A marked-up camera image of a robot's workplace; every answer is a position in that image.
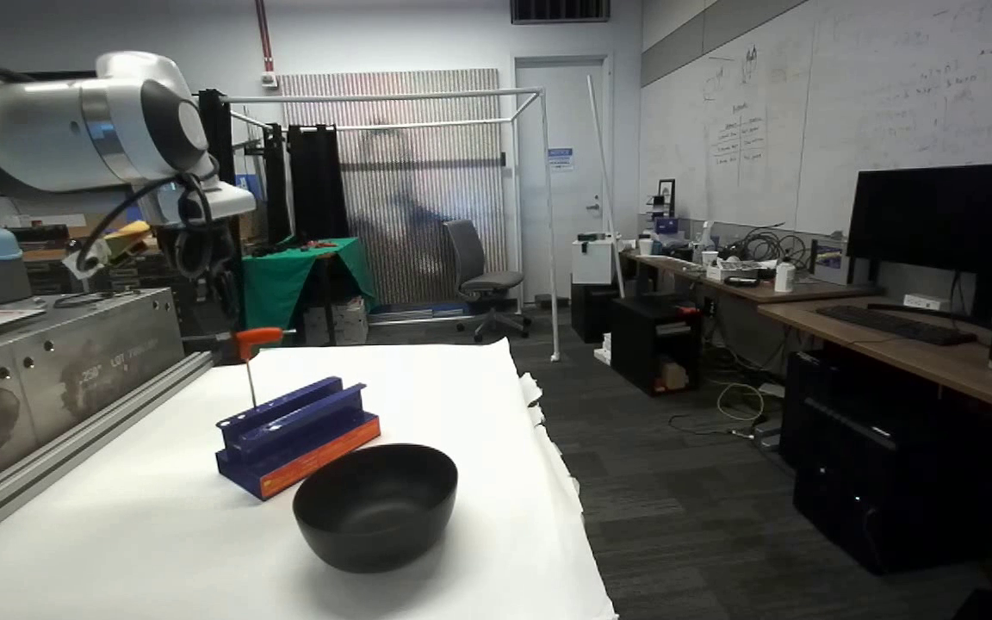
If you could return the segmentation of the grey office chair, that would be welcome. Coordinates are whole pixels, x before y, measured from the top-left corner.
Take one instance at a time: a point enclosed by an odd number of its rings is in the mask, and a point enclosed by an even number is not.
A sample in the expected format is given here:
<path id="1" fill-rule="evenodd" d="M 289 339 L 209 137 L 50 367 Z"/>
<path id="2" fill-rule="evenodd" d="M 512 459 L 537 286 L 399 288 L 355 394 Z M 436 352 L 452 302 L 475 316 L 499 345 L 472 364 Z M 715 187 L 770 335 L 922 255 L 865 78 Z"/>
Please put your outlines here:
<path id="1" fill-rule="evenodd" d="M 454 289 L 471 305 L 481 305 L 484 313 L 473 330 L 473 341 L 481 343 L 486 334 L 501 325 L 518 333 L 530 335 L 531 318 L 518 313 L 505 313 L 499 305 L 509 298 L 513 289 L 523 285 L 526 276 L 518 270 L 491 270 L 479 232 L 471 220 L 448 220 L 444 227 L 449 235 L 454 258 Z"/>

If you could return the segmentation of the black computer tower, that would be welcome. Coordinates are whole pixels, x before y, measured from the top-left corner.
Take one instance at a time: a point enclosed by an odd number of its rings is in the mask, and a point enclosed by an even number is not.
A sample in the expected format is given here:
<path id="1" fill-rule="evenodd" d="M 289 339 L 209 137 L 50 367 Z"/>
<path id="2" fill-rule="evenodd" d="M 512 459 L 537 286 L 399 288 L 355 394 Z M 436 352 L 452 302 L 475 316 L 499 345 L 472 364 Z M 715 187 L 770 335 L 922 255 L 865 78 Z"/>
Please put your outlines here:
<path id="1" fill-rule="evenodd" d="M 854 350 L 788 357 L 780 454 L 794 506 L 872 574 L 992 545 L 992 408 Z"/>

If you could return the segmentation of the striped screen panel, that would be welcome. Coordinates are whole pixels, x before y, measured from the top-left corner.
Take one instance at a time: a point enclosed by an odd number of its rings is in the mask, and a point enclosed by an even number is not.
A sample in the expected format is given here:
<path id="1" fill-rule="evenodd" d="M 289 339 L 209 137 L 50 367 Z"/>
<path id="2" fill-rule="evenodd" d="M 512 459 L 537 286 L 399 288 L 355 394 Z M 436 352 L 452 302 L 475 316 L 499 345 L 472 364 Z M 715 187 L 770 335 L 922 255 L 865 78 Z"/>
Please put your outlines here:
<path id="1" fill-rule="evenodd" d="M 445 224 L 468 220 L 490 270 L 511 262 L 496 68 L 284 74 L 289 125 L 334 126 L 350 234 L 375 304 L 453 301 Z"/>

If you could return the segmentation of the black curtains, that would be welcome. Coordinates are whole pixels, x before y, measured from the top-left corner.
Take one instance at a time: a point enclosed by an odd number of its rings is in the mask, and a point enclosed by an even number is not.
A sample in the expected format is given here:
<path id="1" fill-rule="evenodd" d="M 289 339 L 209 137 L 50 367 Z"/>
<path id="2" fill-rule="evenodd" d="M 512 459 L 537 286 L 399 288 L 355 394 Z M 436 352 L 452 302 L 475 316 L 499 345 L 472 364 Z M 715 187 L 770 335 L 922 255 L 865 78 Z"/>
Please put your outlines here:
<path id="1" fill-rule="evenodd" d="M 213 88 L 196 99 L 220 180 L 250 196 L 237 219 L 253 251 L 348 236 L 336 126 L 260 121 Z"/>

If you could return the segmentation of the white door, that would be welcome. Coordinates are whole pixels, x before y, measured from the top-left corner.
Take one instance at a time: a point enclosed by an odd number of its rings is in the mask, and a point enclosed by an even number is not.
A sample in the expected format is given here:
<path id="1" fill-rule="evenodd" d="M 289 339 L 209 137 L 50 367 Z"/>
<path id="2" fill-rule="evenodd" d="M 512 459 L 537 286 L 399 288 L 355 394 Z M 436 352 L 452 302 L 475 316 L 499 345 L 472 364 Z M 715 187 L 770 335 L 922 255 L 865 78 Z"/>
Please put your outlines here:
<path id="1" fill-rule="evenodd" d="M 542 88 L 512 130 L 518 201 L 518 240 L 524 299 L 534 305 L 550 295 L 550 270 L 556 261 L 556 291 L 567 298 L 571 287 L 571 244 L 580 234 L 606 231 L 604 180 L 598 130 L 604 128 L 606 71 L 603 58 L 518 58 L 513 70 L 519 88 Z M 554 172 L 547 149 L 571 146 L 575 169 Z"/>

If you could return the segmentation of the black bowl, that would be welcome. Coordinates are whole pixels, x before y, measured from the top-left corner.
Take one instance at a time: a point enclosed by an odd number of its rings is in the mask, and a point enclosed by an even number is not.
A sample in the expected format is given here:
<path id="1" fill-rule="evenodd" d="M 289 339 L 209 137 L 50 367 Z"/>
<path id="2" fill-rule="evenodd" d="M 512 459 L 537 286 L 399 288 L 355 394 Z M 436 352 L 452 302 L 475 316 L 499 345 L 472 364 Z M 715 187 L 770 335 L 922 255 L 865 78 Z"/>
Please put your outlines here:
<path id="1" fill-rule="evenodd" d="M 308 547 L 352 574 L 391 572 L 428 553 L 456 506 L 458 467 L 444 452 L 394 443 L 358 449 L 319 468 L 293 495 Z"/>

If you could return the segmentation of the blue screwdriver holder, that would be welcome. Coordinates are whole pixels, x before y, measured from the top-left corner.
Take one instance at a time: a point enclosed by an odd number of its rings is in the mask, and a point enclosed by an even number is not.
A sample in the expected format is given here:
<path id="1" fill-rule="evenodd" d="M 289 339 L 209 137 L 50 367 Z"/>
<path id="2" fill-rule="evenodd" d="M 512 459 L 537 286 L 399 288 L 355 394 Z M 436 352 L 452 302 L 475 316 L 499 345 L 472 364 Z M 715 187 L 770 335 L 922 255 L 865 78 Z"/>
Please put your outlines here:
<path id="1" fill-rule="evenodd" d="M 259 501 L 374 441 L 381 419 L 363 405 L 365 385 L 328 376 L 218 421 L 218 474 Z"/>

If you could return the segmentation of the white table cover sheet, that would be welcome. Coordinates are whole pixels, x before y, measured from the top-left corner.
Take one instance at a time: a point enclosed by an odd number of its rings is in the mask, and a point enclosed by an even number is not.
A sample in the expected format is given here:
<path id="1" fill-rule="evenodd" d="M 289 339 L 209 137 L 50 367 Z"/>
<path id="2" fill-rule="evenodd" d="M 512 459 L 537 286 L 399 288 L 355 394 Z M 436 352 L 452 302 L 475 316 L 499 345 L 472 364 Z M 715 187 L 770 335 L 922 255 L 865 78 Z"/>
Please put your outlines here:
<path id="1" fill-rule="evenodd" d="M 251 398 L 210 369 L 0 523 L 0 620 L 617 620 L 578 489 L 509 345 L 265 350 L 275 398 L 363 384 L 381 443 L 451 456 L 444 538 L 382 574 L 328 567 L 293 518 L 218 474 L 218 421 Z"/>

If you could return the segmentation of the orange handled screwdriver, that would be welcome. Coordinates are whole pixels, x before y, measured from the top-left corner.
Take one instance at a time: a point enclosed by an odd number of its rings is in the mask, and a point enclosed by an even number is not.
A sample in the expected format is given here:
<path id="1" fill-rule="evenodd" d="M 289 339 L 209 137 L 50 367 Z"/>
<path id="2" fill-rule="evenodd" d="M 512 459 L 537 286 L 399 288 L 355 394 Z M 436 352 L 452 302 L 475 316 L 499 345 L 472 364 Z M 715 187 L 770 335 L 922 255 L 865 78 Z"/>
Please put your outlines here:
<path id="1" fill-rule="evenodd" d="M 245 377 L 247 377 L 249 393 L 251 393 L 252 411 L 256 411 L 258 408 L 258 396 L 255 383 L 253 383 L 251 360 L 260 348 L 268 344 L 279 343 L 283 341 L 284 337 L 286 337 L 286 331 L 280 328 L 256 328 L 235 332 L 232 335 L 238 360 L 243 363 L 245 368 Z"/>

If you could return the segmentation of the whiteboard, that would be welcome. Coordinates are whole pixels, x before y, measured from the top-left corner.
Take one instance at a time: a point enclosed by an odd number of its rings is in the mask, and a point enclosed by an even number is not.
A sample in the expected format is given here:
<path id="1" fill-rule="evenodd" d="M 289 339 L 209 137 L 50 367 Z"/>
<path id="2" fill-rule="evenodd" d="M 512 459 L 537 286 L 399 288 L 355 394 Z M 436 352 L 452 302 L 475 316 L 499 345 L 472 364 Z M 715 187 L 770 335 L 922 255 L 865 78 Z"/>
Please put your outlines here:
<path id="1" fill-rule="evenodd" d="M 992 0 L 650 0 L 639 180 L 679 214 L 849 227 L 860 171 L 992 164 Z"/>

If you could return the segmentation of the table with green cloth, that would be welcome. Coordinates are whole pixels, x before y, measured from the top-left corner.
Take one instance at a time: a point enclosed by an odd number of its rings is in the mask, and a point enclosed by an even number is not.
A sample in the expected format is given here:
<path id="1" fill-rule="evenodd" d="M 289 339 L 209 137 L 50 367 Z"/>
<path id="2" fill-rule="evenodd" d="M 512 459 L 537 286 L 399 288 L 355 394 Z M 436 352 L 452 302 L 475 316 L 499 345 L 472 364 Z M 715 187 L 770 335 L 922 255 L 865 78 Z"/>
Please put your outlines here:
<path id="1" fill-rule="evenodd" d="M 243 260 L 245 328 L 278 328 L 290 345 L 365 345 L 375 283 L 357 237 Z"/>

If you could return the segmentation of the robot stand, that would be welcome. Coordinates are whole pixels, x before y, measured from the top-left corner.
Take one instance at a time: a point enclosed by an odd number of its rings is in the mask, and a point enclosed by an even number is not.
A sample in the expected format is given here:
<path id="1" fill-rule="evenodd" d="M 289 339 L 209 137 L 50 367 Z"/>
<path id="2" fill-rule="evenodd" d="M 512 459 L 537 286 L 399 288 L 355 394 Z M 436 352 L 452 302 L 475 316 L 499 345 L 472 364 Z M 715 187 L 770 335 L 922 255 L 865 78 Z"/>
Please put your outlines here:
<path id="1" fill-rule="evenodd" d="M 0 523 L 213 367 L 166 289 L 34 297 L 0 329 Z"/>

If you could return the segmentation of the white box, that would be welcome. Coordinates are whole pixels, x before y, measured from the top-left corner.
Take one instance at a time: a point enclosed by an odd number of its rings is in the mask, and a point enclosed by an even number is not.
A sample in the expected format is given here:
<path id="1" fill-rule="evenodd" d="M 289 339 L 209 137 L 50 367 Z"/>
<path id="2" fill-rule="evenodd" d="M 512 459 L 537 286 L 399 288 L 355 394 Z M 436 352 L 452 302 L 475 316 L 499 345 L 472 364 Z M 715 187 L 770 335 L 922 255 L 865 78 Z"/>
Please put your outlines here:
<path id="1" fill-rule="evenodd" d="M 613 239 L 594 237 L 571 244 L 571 283 L 610 286 L 615 280 Z"/>

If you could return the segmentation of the ceiling vent grille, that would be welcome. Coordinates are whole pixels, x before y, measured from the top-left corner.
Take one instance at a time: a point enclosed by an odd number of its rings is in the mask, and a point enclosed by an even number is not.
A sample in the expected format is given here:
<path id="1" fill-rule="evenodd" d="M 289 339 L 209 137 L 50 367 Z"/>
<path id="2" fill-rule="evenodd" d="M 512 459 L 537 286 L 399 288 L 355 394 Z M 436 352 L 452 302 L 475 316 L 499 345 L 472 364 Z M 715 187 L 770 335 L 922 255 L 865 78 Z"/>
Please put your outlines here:
<path id="1" fill-rule="evenodd" d="M 602 23 L 611 18 L 611 0 L 508 0 L 515 25 Z"/>

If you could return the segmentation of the black cabinet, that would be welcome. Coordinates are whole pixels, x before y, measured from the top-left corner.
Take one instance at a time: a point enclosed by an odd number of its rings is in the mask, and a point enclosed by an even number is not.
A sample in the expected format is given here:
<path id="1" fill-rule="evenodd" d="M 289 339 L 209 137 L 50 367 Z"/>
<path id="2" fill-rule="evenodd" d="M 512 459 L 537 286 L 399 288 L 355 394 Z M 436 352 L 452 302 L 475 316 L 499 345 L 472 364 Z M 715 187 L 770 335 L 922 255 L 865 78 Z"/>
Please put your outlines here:
<path id="1" fill-rule="evenodd" d="M 610 304 L 611 369 L 651 397 L 701 388 L 704 314 L 675 294 Z"/>

